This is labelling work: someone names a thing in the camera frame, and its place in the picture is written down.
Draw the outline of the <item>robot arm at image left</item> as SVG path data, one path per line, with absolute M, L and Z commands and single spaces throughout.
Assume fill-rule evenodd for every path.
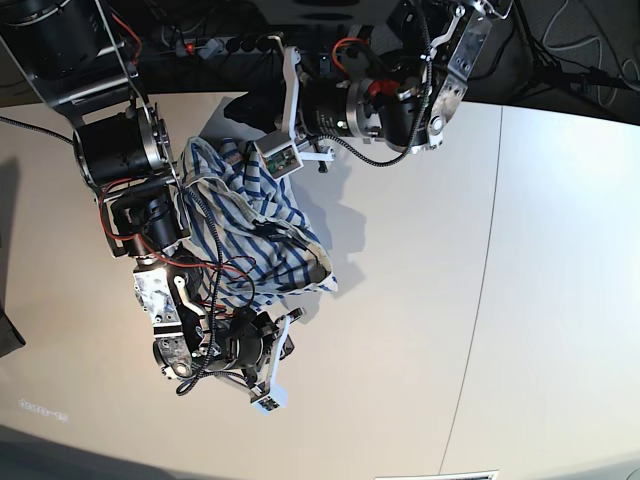
M 112 254 L 135 263 L 135 295 L 149 316 L 167 377 L 212 376 L 264 389 L 293 350 L 288 330 L 252 304 L 218 302 L 231 266 L 186 246 L 192 199 L 166 124 L 139 77 L 141 38 L 105 1 L 5 1 L 1 42 L 27 83 L 64 116 Z

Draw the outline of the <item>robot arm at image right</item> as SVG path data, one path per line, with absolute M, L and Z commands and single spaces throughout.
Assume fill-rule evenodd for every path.
M 226 118 L 263 132 L 264 157 L 303 144 L 381 141 L 395 162 L 443 140 L 495 23 L 512 6 L 500 1 L 406 1 L 392 15 L 398 47 L 379 53 L 363 32 L 338 39 L 331 71 L 306 66 L 290 45 L 279 86 L 250 91 L 224 109 Z

